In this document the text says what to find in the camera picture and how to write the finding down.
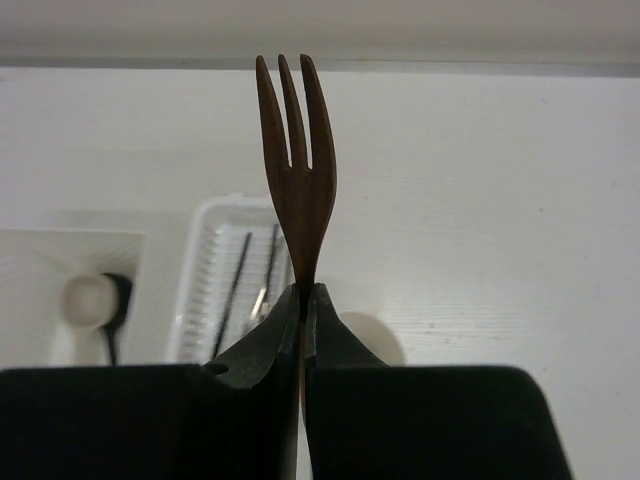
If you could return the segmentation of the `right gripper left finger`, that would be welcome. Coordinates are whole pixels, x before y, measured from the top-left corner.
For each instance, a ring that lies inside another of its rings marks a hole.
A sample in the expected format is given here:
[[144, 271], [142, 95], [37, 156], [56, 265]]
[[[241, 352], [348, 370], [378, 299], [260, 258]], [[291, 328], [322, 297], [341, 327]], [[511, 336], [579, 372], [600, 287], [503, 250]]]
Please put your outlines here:
[[300, 294], [204, 363], [1, 374], [5, 479], [292, 479]]

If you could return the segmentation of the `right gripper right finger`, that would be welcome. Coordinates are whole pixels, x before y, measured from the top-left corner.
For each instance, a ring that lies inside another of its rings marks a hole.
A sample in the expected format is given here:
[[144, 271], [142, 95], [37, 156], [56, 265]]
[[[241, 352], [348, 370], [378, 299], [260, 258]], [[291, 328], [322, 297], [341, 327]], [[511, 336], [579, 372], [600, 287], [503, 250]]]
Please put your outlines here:
[[305, 420], [317, 479], [568, 479], [545, 396], [511, 366], [390, 366], [317, 284]]

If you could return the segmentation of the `black chopstick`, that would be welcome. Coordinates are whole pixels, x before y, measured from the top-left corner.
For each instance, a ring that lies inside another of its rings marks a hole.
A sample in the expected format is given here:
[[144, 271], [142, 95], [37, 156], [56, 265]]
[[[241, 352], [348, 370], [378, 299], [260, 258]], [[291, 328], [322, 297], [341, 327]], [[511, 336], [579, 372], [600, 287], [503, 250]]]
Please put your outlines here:
[[[265, 286], [267, 288], [267, 298], [266, 298], [266, 300], [268, 302], [268, 304], [266, 305], [265, 311], [264, 311], [264, 313], [265, 313], [264, 318], [267, 315], [268, 306], [269, 306], [269, 293], [270, 293], [270, 288], [271, 288], [271, 277], [272, 277], [272, 272], [273, 272], [273, 268], [274, 268], [274, 263], [275, 263], [275, 260], [276, 260], [276, 253], [277, 253], [277, 250], [278, 250], [278, 248], [277, 248], [278, 231], [279, 231], [279, 225], [278, 224], [274, 224], [272, 226], [272, 230], [271, 230], [269, 255], [268, 255], [268, 258], [267, 258], [266, 269], [265, 269], [265, 273], [264, 273], [264, 277], [263, 277], [263, 285], [262, 285], [262, 287]], [[250, 314], [249, 320], [246, 321], [244, 323], [244, 325], [243, 325], [243, 332], [245, 334], [249, 333], [257, 324], [259, 324], [259, 323], [254, 323], [254, 322], [251, 321], [251, 314]]]
[[229, 288], [229, 292], [227, 294], [226, 297], [226, 301], [225, 301], [225, 305], [224, 305], [224, 310], [223, 310], [223, 315], [220, 321], [220, 326], [219, 326], [219, 330], [218, 333], [216, 335], [216, 339], [215, 339], [215, 343], [214, 343], [214, 348], [212, 351], [212, 356], [211, 358], [214, 359], [215, 357], [217, 357], [219, 355], [219, 353], [221, 352], [221, 347], [224, 341], [224, 337], [226, 335], [227, 332], [227, 328], [228, 328], [228, 324], [229, 321], [231, 319], [231, 314], [232, 314], [232, 309], [233, 309], [233, 304], [236, 298], [236, 294], [237, 294], [237, 290], [241, 281], [241, 277], [242, 277], [242, 272], [244, 269], [244, 264], [246, 261], [246, 257], [247, 257], [247, 253], [249, 250], [249, 245], [251, 243], [251, 239], [252, 239], [252, 233], [251, 232], [247, 232], [245, 237], [244, 237], [244, 243], [243, 243], [243, 247], [239, 256], [239, 259], [237, 261], [236, 264], [236, 269], [234, 272], [234, 277], [233, 277], [233, 281], [231, 283], [231, 286]]

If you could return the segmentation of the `black spoon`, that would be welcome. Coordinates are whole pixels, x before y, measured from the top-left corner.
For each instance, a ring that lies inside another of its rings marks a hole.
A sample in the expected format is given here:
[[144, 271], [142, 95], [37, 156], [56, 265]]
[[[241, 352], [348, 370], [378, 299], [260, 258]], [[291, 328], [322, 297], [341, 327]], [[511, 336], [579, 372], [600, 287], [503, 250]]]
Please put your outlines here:
[[101, 327], [107, 345], [109, 365], [116, 366], [118, 364], [117, 335], [127, 320], [133, 282], [127, 276], [112, 272], [102, 273], [102, 276], [108, 279], [111, 285], [115, 287], [116, 292], [114, 313], [111, 315], [109, 321]]

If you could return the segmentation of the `beige wooden spoon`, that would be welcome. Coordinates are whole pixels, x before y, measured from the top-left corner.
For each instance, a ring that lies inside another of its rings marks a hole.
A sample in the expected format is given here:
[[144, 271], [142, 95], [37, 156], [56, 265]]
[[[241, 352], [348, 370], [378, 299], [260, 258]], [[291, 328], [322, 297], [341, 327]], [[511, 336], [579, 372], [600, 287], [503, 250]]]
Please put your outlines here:
[[63, 288], [62, 317], [73, 328], [102, 327], [114, 313], [115, 295], [115, 287], [102, 274], [76, 275]]

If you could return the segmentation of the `brown wooden fork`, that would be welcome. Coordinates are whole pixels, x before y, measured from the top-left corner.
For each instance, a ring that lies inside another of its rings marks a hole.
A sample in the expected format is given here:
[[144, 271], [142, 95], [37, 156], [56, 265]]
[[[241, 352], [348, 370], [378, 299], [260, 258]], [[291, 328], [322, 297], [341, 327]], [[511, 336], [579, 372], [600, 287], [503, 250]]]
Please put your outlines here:
[[278, 56], [278, 70], [283, 104], [278, 102], [266, 60], [256, 57], [266, 178], [293, 267], [302, 323], [300, 355], [305, 363], [317, 266], [337, 193], [337, 163], [331, 121], [313, 59], [300, 56], [307, 122], [284, 55]]

